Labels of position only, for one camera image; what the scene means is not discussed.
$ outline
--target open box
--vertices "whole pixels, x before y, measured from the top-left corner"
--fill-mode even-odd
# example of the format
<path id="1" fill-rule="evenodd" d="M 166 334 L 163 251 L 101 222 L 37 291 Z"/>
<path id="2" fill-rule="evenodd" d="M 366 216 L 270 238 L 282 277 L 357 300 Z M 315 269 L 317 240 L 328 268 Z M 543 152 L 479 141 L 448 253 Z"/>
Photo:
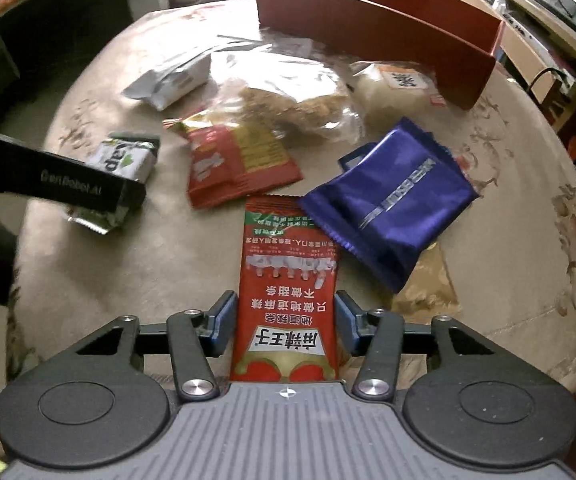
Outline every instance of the open box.
<path id="1" fill-rule="evenodd" d="M 470 109 L 495 66 L 504 23 L 459 0 L 257 0 L 259 23 L 365 60 L 434 69 L 443 96 Z"/>

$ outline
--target textured grip surface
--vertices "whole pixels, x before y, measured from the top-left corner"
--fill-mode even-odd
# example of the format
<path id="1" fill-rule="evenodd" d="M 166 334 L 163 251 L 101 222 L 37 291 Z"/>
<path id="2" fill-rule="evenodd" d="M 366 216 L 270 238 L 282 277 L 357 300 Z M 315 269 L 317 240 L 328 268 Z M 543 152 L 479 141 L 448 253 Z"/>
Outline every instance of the textured grip surface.
<path id="1" fill-rule="evenodd" d="M 223 397 L 183 406 L 159 440 L 117 464 L 51 472 L 16 462 L 1 475 L 3 480 L 492 480 L 501 476 L 574 478 L 556 463 L 521 473 L 493 474 L 443 462 L 408 435 L 390 407 L 353 399 L 341 383 L 233 383 Z"/>

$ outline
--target red snack bag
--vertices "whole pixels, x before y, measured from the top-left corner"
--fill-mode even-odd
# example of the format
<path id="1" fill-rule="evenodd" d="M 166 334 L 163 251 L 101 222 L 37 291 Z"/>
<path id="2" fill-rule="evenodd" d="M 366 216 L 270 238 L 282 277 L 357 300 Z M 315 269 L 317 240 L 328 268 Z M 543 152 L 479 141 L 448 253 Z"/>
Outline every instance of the red snack bag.
<path id="1" fill-rule="evenodd" d="M 189 134 L 192 167 L 188 197 L 195 208 L 274 189 L 302 172 L 273 133 L 254 124 L 218 124 Z"/>
<path id="2" fill-rule="evenodd" d="M 337 377 L 337 246 L 290 196 L 246 200 L 233 381 Z"/>

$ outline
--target snack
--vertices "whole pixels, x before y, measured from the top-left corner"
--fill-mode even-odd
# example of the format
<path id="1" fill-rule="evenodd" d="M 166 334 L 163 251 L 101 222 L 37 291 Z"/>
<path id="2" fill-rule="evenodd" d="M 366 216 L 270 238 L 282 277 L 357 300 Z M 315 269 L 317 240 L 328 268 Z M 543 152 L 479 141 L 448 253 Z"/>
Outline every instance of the snack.
<path id="1" fill-rule="evenodd" d="M 146 182 L 155 166 L 158 153 L 158 137 L 118 132 L 103 140 L 86 164 L 117 176 Z M 66 210 L 66 217 L 69 222 L 81 224 L 105 235 L 123 224 L 127 213 L 128 208 L 124 206 L 117 206 L 114 212 L 70 206 Z"/>
<path id="2" fill-rule="evenodd" d="M 231 379 L 335 379 L 336 277 L 336 245 L 294 197 L 248 198 Z"/>
<path id="3" fill-rule="evenodd" d="M 175 132 L 187 139 L 190 132 L 212 126 L 207 116 L 208 110 L 201 110 L 186 118 L 164 119 L 161 121 L 161 124 L 165 129 Z"/>
<path id="4" fill-rule="evenodd" d="M 389 132 L 404 116 L 417 120 L 446 106 L 433 78 L 415 63 L 359 61 L 350 68 L 364 122 L 380 134 Z"/>
<path id="5" fill-rule="evenodd" d="M 477 196 L 444 148 L 404 118 L 359 164 L 300 205 L 398 292 L 421 251 Z"/>
<path id="6" fill-rule="evenodd" d="M 392 298 L 390 309 L 408 323 L 430 324 L 434 316 L 457 317 L 462 306 L 457 300 L 439 242 L 422 251 L 404 288 Z"/>
<path id="7" fill-rule="evenodd" d="M 226 61 L 218 61 L 227 56 Z M 356 142 L 362 122 L 346 85 L 318 61 L 269 52 L 222 52 L 228 67 L 208 109 L 213 123 L 254 121 L 281 138 L 291 130 Z"/>
<path id="8" fill-rule="evenodd" d="M 188 198 L 195 208 L 274 189 L 302 179 L 302 172 L 265 127 L 217 124 L 189 133 L 192 166 Z"/>
<path id="9" fill-rule="evenodd" d="M 256 45 L 257 41 L 217 38 L 148 70 L 124 88 L 122 95 L 146 101 L 161 112 L 208 81 L 210 54 L 225 48 L 253 48 Z"/>

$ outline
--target purple snack packet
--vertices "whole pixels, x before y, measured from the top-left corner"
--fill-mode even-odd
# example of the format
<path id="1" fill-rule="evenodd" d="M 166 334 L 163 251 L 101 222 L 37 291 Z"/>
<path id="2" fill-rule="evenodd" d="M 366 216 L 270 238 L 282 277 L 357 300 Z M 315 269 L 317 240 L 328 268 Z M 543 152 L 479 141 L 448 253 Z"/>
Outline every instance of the purple snack packet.
<path id="1" fill-rule="evenodd" d="M 403 118 L 359 164 L 300 205 L 398 292 L 421 251 L 477 197 L 446 149 Z"/>

